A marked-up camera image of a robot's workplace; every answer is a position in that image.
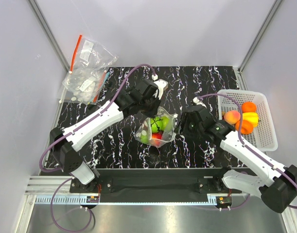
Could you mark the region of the red yellow pomegranate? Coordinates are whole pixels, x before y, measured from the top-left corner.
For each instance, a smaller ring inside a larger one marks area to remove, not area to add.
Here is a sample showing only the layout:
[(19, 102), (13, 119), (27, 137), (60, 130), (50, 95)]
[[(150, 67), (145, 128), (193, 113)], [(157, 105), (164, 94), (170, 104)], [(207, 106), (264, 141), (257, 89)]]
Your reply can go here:
[(153, 133), (152, 139), (150, 140), (150, 142), (151, 142), (152, 146), (159, 148), (161, 145), (161, 139), (162, 139), (162, 134)]

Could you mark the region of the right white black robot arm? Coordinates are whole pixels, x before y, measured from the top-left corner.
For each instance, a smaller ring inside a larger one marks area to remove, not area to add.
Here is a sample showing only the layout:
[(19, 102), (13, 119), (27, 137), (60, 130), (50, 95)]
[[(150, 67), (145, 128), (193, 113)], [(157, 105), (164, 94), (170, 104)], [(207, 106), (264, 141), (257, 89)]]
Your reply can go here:
[(260, 198), (276, 213), (283, 213), (297, 196), (297, 167), (286, 167), (242, 139), (238, 132), (223, 120), (215, 120), (199, 105), (185, 111), (175, 133), (192, 139), (203, 138), (229, 152), (243, 162), (255, 175), (226, 168), (213, 180), (218, 192), (236, 189)]

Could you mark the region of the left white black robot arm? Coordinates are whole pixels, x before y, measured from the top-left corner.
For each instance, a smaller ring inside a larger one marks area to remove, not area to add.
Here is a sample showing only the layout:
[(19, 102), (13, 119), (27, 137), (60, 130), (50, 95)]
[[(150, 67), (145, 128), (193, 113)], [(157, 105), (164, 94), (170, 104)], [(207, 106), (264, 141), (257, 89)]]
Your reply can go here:
[(83, 161), (78, 152), (97, 134), (125, 118), (143, 113), (147, 117), (157, 114), (164, 91), (165, 80), (144, 79), (136, 86), (118, 91), (111, 100), (80, 122), (64, 129), (54, 128), (50, 132), (50, 149), (61, 169), (74, 176), (87, 192), (98, 185), (95, 173)]

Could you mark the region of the clear bag with white dots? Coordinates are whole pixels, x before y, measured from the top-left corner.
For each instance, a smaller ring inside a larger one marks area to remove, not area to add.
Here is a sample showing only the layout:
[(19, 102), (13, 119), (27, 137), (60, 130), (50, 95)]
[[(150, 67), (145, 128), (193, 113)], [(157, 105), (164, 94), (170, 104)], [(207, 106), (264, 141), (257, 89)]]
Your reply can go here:
[(159, 107), (154, 117), (148, 117), (140, 124), (135, 139), (156, 148), (174, 141), (177, 117), (177, 113), (170, 114)]

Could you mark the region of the green bell pepper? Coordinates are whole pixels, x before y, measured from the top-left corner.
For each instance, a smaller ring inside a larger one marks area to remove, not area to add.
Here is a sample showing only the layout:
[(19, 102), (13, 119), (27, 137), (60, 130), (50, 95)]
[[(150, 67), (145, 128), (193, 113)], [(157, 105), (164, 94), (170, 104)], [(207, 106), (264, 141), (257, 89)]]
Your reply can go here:
[(158, 133), (162, 130), (162, 120), (160, 117), (150, 118), (150, 126), (152, 133)]

